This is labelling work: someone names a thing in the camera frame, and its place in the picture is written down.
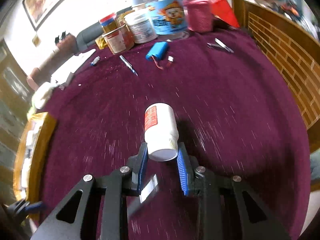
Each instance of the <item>white bottle cap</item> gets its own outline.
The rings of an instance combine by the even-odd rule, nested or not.
[[[148,154],[157,162],[170,161],[178,156],[178,142],[172,138],[157,138],[148,142]]]

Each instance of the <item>pen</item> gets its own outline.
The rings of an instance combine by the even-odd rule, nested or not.
[[[120,59],[123,61],[123,63],[130,68],[130,70],[132,71],[133,74],[135,74],[138,77],[137,72],[132,68],[132,65],[121,55]]]

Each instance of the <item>cartoon lion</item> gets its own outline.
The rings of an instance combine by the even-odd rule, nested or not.
[[[171,4],[161,9],[159,14],[165,16],[164,20],[170,22],[172,28],[176,28],[184,19],[183,8],[177,0],[174,0]]]

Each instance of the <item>wall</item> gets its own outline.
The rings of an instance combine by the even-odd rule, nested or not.
[[[22,1],[18,0],[7,17],[3,24],[7,27],[0,27],[0,38],[4,37],[12,55],[27,75],[47,58],[54,47],[54,38],[63,31],[77,36],[81,30],[111,12],[131,5],[130,0],[64,0],[35,32]],[[38,48],[32,43],[36,33],[41,40]]]

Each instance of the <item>label on white container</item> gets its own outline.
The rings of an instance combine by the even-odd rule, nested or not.
[[[118,35],[105,37],[105,40],[109,43],[114,53],[118,53],[126,49],[121,30],[118,31]]]
[[[135,43],[146,41],[155,35],[153,27],[148,19],[143,22],[130,25],[129,29],[133,34]]]
[[[144,115],[144,130],[158,124],[157,107],[153,106]]]

